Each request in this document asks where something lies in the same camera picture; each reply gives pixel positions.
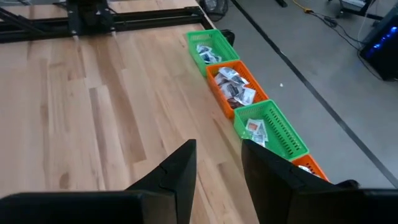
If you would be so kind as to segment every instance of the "orange basket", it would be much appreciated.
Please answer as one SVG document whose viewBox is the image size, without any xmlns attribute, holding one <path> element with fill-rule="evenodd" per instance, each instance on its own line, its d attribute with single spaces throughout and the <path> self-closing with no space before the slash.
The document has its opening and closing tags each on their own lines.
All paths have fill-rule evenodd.
<svg viewBox="0 0 398 224">
<path fill-rule="evenodd" d="M 249 69 L 243 64 L 241 60 L 236 60 L 233 62 L 226 62 L 226 63 L 218 63 L 215 65 L 209 65 L 206 67 L 206 74 L 207 74 L 207 82 L 209 83 L 210 89 L 212 90 L 213 94 L 216 96 L 216 99 L 220 106 L 222 107 L 224 114 L 227 118 L 233 119 L 234 118 L 234 110 L 229 105 L 227 99 L 225 98 L 223 92 L 218 87 L 216 80 L 214 77 L 218 74 L 218 69 L 222 67 L 229 67 L 233 70 L 237 71 L 243 78 L 245 78 L 249 84 L 245 87 L 251 88 L 256 91 L 256 95 L 254 96 L 253 103 L 258 103 L 260 101 L 268 100 L 268 96 L 262 90 L 261 86 L 258 82 L 254 79 L 253 75 L 250 73 Z"/>
<path fill-rule="evenodd" d="M 300 166 L 308 167 L 313 174 L 316 174 L 316 175 L 320 176 L 323 180 L 329 182 L 328 177 L 321 170 L 321 168 L 319 167 L 319 165 L 317 164 L 317 162 L 311 155 L 307 154 L 303 157 L 295 159 L 292 161 L 292 163 L 296 166 L 300 165 Z"/>
</svg>

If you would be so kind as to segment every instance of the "gray floor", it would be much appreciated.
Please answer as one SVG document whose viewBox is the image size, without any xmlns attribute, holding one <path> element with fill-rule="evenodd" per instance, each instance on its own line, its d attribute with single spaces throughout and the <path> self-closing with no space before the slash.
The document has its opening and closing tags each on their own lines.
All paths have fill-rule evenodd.
<svg viewBox="0 0 398 224">
<path fill-rule="evenodd" d="M 374 78 L 358 60 L 354 48 L 322 21 L 286 1 L 286 8 L 273 0 L 239 2 L 371 152 L 398 177 L 398 83 Z M 339 11 L 338 1 L 299 1 L 322 14 L 334 16 Z M 390 0 L 379 2 L 377 14 L 381 16 L 395 4 Z M 338 22 L 356 37 L 363 17 L 346 16 Z M 371 30 L 372 22 L 366 21 L 362 37 Z M 393 187 L 232 4 L 216 26 L 236 34 L 234 48 L 332 182 L 356 179 L 363 187 Z"/>
</svg>

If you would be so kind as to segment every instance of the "plastic basket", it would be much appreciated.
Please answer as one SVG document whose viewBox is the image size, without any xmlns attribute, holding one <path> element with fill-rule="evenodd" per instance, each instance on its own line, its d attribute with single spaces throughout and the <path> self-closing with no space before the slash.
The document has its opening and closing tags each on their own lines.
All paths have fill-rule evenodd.
<svg viewBox="0 0 398 224">
<path fill-rule="evenodd" d="M 188 32 L 187 40 L 189 52 L 204 77 L 206 76 L 207 64 L 203 61 L 203 59 L 197 52 L 198 44 L 211 47 L 215 54 L 221 56 L 222 62 L 239 60 L 238 54 L 228 43 L 223 34 L 217 29 Z"/>
<path fill-rule="evenodd" d="M 246 131 L 249 118 L 263 119 L 269 142 L 266 148 L 287 160 L 309 153 L 308 148 L 272 100 L 235 109 L 234 128 L 242 139 L 251 139 Z"/>
<path fill-rule="evenodd" d="M 316 174 L 323 180 L 329 182 L 329 179 L 326 177 L 325 173 L 321 170 L 321 168 L 311 155 L 307 154 L 301 158 L 295 159 L 292 161 L 292 163 L 296 166 L 300 165 L 308 167 L 313 174 Z"/>
<path fill-rule="evenodd" d="M 223 92 L 220 90 L 219 86 L 216 83 L 214 77 L 218 74 L 218 70 L 222 67 L 229 67 L 237 71 L 243 78 L 245 78 L 249 84 L 246 85 L 248 88 L 252 88 L 256 91 L 256 95 L 254 96 L 254 103 L 261 102 L 264 100 L 268 100 L 268 96 L 262 90 L 261 86 L 258 82 L 254 79 L 253 75 L 250 73 L 248 68 L 244 65 L 244 63 L 240 60 L 236 60 L 233 62 L 226 62 L 226 63 L 218 63 L 214 65 L 209 65 L 206 67 L 207 71 L 207 81 L 209 83 L 210 89 L 212 90 L 213 94 L 215 95 L 218 103 L 222 107 L 224 114 L 227 118 L 233 119 L 234 118 L 234 110 L 229 105 L 227 99 L 225 98 Z"/>
</svg>

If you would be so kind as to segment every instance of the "wooden table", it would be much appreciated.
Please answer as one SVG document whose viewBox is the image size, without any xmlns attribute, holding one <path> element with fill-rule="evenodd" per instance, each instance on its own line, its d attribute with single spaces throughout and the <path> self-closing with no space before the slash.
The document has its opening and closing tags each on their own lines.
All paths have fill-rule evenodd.
<svg viewBox="0 0 398 224">
<path fill-rule="evenodd" d="M 115 2 L 118 12 L 194 0 Z M 54 6 L 12 7 L 29 18 Z M 0 45 L 0 196 L 122 190 L 197 139 L 192 223 L 257 223 L 240 140 L 188 53 L 200 24 Z"/>
</svg>

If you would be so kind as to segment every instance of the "computer tower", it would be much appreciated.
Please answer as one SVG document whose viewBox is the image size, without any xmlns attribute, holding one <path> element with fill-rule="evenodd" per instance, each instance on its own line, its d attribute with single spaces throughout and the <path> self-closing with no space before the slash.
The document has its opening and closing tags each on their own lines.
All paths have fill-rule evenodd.
<svg viewBox="0 0 398 224">
<path fill-rule="evenodd" d="M 392 80 L 398 78 L 398 15 L 384 20 L 365 39 L 366 45 L 361 49 L 360 56 L 383 80 Z"/>
</svg>

